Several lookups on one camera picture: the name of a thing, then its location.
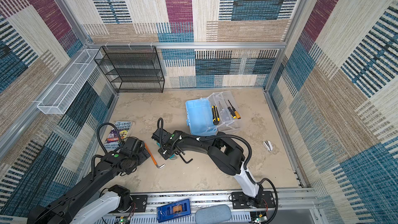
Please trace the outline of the teal utility knife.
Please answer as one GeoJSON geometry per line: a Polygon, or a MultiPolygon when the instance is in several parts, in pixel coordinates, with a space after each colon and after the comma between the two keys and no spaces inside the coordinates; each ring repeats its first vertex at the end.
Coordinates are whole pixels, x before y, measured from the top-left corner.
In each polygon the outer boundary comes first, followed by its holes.
{"type": "Polygon", "coordinates": [[[176,155],[169,155],[167,152],[164,152],[163,149],[162,149],[162,147],[161,147],[161,145],[160,145],[159,143],[157,143],[157,145],[158,145],[158,147],[159,147],[158,153],[162,156],[162,158],[163,158],[164,160],[167,160],[167,159],[169,159],[169,160],[175,160],[175,159],[177,159],[176,155]]]}

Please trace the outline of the orange hex key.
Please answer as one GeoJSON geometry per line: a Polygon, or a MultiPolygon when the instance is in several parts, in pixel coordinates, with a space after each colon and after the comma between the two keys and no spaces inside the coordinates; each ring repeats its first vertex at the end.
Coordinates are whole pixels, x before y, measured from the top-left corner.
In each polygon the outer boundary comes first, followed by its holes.
{"type": "Polygon", "coordinates": [[[149,147],[148,147],[148,145],[147,145],[146,143],[145,143],[145,148],[146,148],[146,150],[148,151],[148,153],[150,154],[150,157],[151,157],[151,159],[152,159],[152,162],[154,163],[154,165],[155,165],[158,169],[161,169],[161,168],[165,167],[165,164],[158,165],[157,161],[155,160],[153,154],[151,153],[151,151],[150,151],[150,149],[149,149],[149,147]]]}

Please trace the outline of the black hex key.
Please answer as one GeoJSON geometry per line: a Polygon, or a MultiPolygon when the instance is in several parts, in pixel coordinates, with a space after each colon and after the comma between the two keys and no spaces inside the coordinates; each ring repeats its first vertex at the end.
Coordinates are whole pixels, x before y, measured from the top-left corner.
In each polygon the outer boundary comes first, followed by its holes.
{"type": "Polygon", "coordinates": [[[183,157],[183,154],[182,154],[180,151],[176,152],[176,154],[179,155],[179,157],[182,159],[182,161],[183,161],[185,164],[189,164],[189,163],[191,163],[191,162],[193,161],[193,159],[190,159],[190,160],[187,161],[187,160],[183,157]]]}

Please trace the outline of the blue plastic tool box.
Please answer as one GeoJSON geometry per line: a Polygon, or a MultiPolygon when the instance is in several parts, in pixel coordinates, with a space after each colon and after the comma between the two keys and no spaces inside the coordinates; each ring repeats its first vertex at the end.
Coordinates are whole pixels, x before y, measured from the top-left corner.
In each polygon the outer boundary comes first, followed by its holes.
{"type": "Polygon", "coordinates": [[[212,109],[208,97],[186,102],[187,125],[193,135],[210,136],[215,135],[217,127],[212,122],[212,109]]]}

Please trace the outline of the yellow black utility knife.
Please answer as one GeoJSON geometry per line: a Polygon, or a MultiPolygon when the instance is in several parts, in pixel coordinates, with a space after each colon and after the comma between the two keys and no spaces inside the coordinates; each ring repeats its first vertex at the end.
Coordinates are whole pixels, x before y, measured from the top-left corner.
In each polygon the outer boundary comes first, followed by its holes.
{"type": "Polygon", "coordinates": [[[212,122],[214,125],[218,125],[220,122],[220,117],[217,106],[213,105],[211,109],[212,109],[212,122]]]}

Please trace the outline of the clear tool box tray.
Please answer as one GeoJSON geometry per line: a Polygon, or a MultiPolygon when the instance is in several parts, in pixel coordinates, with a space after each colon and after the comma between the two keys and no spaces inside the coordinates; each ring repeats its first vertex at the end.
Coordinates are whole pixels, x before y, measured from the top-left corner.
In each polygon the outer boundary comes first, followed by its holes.
{"type": "Polygon", "coordinates": [[[240,130],[242,121],[231,91],[214,92],[208,98],[210,108],[217,108],[217,131],[233,134],[240,130]]]}

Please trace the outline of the clear handled screwdriver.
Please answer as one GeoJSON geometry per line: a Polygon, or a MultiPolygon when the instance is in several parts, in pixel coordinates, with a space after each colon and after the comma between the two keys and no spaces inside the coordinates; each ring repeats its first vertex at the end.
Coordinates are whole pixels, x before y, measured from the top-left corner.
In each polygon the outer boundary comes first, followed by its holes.
{"type": "Polygon", "coordinates": [[[222,121],[227,121],[228,118],[228,113],[226,112],[226,110],[221,106],[220,107],[220,117],[222,119],[222,121]]]}

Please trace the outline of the black handled screwdriver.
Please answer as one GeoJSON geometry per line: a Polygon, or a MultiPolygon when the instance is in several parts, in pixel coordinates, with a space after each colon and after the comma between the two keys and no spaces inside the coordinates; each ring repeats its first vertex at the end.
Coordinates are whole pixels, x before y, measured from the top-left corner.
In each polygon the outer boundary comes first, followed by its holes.
{"type": "Polygon", "coordinates": [[[226,103],[226,105],[227,105],[227,108],[228,108],[228,110],[229,110],[229,113],[230,113],[231,117],[232,117],[233,119],[236,119],[235,112],[232,110],[232,108],[228,105],[228,103],[227,103],[226,101],[225,101],[225,103],[226,103]]]}

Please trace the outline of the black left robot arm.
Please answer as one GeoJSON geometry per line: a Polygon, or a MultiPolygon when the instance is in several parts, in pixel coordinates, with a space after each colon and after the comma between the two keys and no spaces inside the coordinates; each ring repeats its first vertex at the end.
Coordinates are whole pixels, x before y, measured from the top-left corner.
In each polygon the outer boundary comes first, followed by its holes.
{"type": "Polygon", "coordinates": [[[37,206],[28,214],[28,224],[70,224],[84,205],[110,180],[123,174],[129,175],[146,159],[149,152],[145,142],[129,137],[123,146],[94,155],[91,172],[47,206],[37,206]]]}

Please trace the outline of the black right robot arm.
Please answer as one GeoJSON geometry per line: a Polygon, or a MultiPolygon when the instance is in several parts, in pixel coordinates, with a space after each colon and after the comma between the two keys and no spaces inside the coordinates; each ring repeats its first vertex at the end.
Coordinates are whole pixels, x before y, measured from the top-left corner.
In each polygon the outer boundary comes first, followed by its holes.
{"type": "Polygon", "coordinates": [[[184,151],[207,154],[219,170],[239,183],[243,196],[234,200],[244,206],[275,207],[276,197],[264,193],[262,183],[266,180],[257,182],[248,170],[252,149],[245,139],[223,132],[213,136],[194,136],[182,131],[169,133],[163,128],[158,128],[152,139],[160,145],[158,152],[165,160],[173,155],[181,156],[184,151]]]}

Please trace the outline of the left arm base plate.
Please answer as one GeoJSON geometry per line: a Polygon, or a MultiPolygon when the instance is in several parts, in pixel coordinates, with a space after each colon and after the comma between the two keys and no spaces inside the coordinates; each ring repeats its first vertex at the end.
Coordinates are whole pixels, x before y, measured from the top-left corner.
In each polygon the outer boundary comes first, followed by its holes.
{"type": "Polygon", "coordinates": [[[147,208],[148,195],[130,195],[128,214],[144,213],[147,208]]]}

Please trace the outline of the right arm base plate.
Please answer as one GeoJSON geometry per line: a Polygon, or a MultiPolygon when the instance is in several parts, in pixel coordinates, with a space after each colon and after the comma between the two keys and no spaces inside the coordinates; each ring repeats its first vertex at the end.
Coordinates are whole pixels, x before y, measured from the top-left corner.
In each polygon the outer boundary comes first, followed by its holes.
{"type": "Polygon", "coordinates": [[[231,201],[233,209],[244,208],[274,208],[276,198],[271,191],[259,191],[256,197],[248,197],[243,192],[233,192],[231,201]]]}

